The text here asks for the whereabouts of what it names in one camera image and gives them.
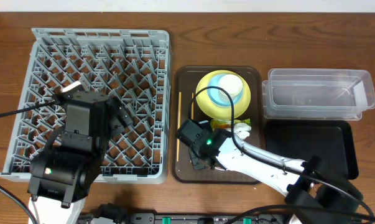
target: wood grain surface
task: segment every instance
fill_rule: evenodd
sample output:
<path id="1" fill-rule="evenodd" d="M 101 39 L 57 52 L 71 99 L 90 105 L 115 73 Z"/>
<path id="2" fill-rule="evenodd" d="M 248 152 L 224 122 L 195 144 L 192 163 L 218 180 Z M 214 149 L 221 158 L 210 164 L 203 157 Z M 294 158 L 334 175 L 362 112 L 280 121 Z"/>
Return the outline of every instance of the wood grain surface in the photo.
<path id="1" fill-rule="evenodd" d="M 375 86 L 375 14 L 0 13 L 0 113 L 18 106 L 35 41 L 31 27 L 163 29 L 172 42 L 173 74 L 186 65 L 239 65 L 258 69 L 267 80 L 272 68 L 351 68 L 368 70 Z M 177 98 L 172 92 L 171 123 L 177 122 Z M 350 123 L 360 171 L 353 184 L 375 212 L 375 110 Z M 14 116 L 0 119 L 0 171 L 13 124 Z M 28 202 L 26 183 L 0 184 Z M 93 184 L 84 212 L 108 202 L 132 211 L 239 213 L 283 203 L 283 196 L 264 184 L 181 184 L 169 172 L 160 185 Z M 0 223 L 27 223 L 1 193 Z"/>

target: black cable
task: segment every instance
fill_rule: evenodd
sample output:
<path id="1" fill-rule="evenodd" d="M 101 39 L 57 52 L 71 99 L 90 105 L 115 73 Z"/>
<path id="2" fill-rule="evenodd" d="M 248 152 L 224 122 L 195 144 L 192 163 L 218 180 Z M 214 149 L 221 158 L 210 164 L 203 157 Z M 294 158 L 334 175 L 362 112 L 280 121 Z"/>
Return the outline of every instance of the black cable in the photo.
<path id="1" fill-rule="evenodd" d="M 369 213 L 370 216 L 372 216 L 372 217 L 374 216 L 373 211 L 370 209 L 370 207 L 369 207 L 367 204 L 365 204 L 362 200 L 359 200 L 359 199 L 357 199 L 356 197 L 352 196 L 352 195 L 349 194 L 348 192 L 346 192 L 346 191 L 344 191 L 344 190 L 342 190 L 342 189 L 340 189 L 340 188 L 338 188 L 338 187 L 336 187 L 336 186 L 334 186 L 334 185 L 332 185 L 332 184 L 329 184 L 329 183 L 327 183 L 327 182 L 325 182 L 325 181 L 322 181 L 322 180 L 320 180 L 320 179 L 318 179 L 318 178 L 312 177 L 312 176 L 307 175 L 307 174 L 304 174 L 304 173 L 302 173 L 302 172 L 299 172 L 299 171 L 296 171 L 296 170 L 290 169 L 290 168 L 285 167 L 285 166 L 277 165 L 277 164 L 274 164 L 274 163 L 272 163 L 272 162 L 269 162 L 269 161 L 266 161 L 266 160 L 264 160 L 264 159 L 261 159 L 261 158 L 259 158 L 259 157 L 256 157 L 256 156 L 250 154 L 250 153 L 249 153 L 247 150 L 245 150 L 243 147 L 241 147 L 241 146 L 237 143 L 236 137 L 235 137 L 235 135 L 234 135 L 234 103 L 233 103 L 233 99 L 231 99 L 231 96 L 229 95 L 229 93 L 228 93 L 227 91 L 225 91 L 224 89 L 222 89 L 222 88 L 220 88 L 220 87 L 217 87 L 217 86 L 207 86 L 207 87 L 202 88 L 202 89 L 201 89 L 200 91 L 198 91 L 196 94 L 194 94 L 194 97 L 193 97 L 193 99 L 191 100 L 191 102 L 190 102 L 190 104 L 189 104 L 189 107 L 188 107 L 188 118 L 189 118 L 189 119 L 192 118 L 192 117 L 191 117 L 191 115 L 192 115 L 192 114 L 191 114 L 191 112 L 192 112 L 192 104 L 194 103 L 196 97 L 197 97 L 200 93 L 202 93 L 203 91 L 205 91 L 205 90 L 207 90 L 207 89 L 210 89 L 210 88 L 214 88 L 214 89 L 220 90 L 220 91 L 222 91 L 222 92 L 228 97 L 228 99 L 229 99 L 229 101 L 230 101 L 230 107 L 231 107 L 231 121 L 230 121 L 230 122 L 231 122 L 231 124 L 230 124 L 230 131 L 231 131 L 231 134 L 232 134 L 232 135 L 231 135 L 231 139 L 233 140 L 233 143 L 234 143 L 234 145 L 237 147 L 237 149 L 239 149 L 243 154 L 245 154 L 245 155 L 249 156 L 250 158 L 255 159 L 255 160 L 259 161 L 259 162 L 262 162 L 262 163 L 264 163 L 264 164 L 267 164 L 267 165 L 269 165 L 269 166 L 275 167 L 275 168 L 277 168 L 277 169 L 281 169 L 281 170 L 283 170 L 284 172 L 290 172 L 290 173 L 292 173 L 292 174 L 299 175 L 299 176 L 304 177 L 304 178 L 306 178 L 306 179 L 309 179 L 309 180 L 311 180 L 311 181 L 321 183 L 321 184 L 323 184 L 323 185 L 326 185 L 327 187 L 330 187 L 330 188 L 332 188 L 332 189 L 334 189 L 334 190 L 337 190 L 339 193 L 341 193 L 341 194 L 343 194 L 343 195 L 349 197 L 350 199 L 354 200 L 354 201 L 357 202 L 359 205 L 361 205 L 361 206 L 362 206 L 362 207 L 363 207 L 363 208 Z"/>
<path id="2" fill-rule="evenodd" d="M 359 218 L 359 219 L 362 219 L 362 220 L 369 220 L 371 222 L 375 222 L 375 217 L 360 214 L 360 213 L 343 212 L 343 211 L 337 211 L 337 210 L 330 210 L 330 209 L 326 209 L 326 208 L 309 207 L 309 206 L 302 206 L 302 205 L 268 205 L 268 206 L 250 209 L 250 210 L 248 210 L 248 211 L 228 220 L 224 224 L 232 224 L 232 223 L 234 223 L 235 221 L 237 221 L 241 218 L 244 218 L 248 215 L 252 215 L 253 213 L 268 212 L 269 210 L 274 210 L 274 209 L 284 209 L 284 210 L 292 210 L 292 211 L 306 210 L 306 211 L 312 211 L 312 212 L 331 213 L 331 214 L 335 214 L 335 215 L 342 215 L 342 216 L 346 216 L 346 217 L 355 217 L 355 218 Z"/>
<path id="3" fill-rule="evenodd" d="M 52 106 L 54 104 L 55 104 L 55 102 L 53 101 L 53 102 L 49 102 L 49 103 L 42 103 L 42 104 L 39 104 L 39 105 L 30 106 L 30 107 L 19 109 L 19 110 L 15 110 L 15 111 L 1 113 L 0 114 L 0 118 L 5 117 L 5 116 L 10 116 L 10 115 L 18 114 L 18 113 L 23 113 L 23 112 L 34 110 L 34 109 L 38 109 L 38 108 L 41 108 L 43 106 Z"/>
<path id="4" fill-rule="evenodd" d="M 12 199 L 18 206 L 20 206 L 28 215 L 28 217 L 31 219 L 33 224 L 38 224 L 38 221 L 35 219 L 32 212 L 28 209 L 28 207 L 14 194 L 10 193 L 8 190 L 0 186 L 0 192 L 2 192 L 4 195 L 8 196 L 10 199 Z"/>
<path id="5" fill-rule="evenodd" d="M 255 220 L 256 223 L 259 223 L 259 222 L 263 223 L 263 221 L 269 222 L 270 224 L 273 223 L 271 220 L 268 220 L 268 219 L 265 219 L 265 218 L 260 218 L 260 219 Z"/>
<path id="6" fill-rule="evenodd" d="M 53 133 L 50 135 L 49 139 L 46 141 L 46 144 L 44 146 L 44 150 L 52 148 L 52 146 L 55 143 L 57 137 L 62 134 L 63 130 L 64 130 L 64 126 L 61 126 L 58 129 L 53 131 Z"/>

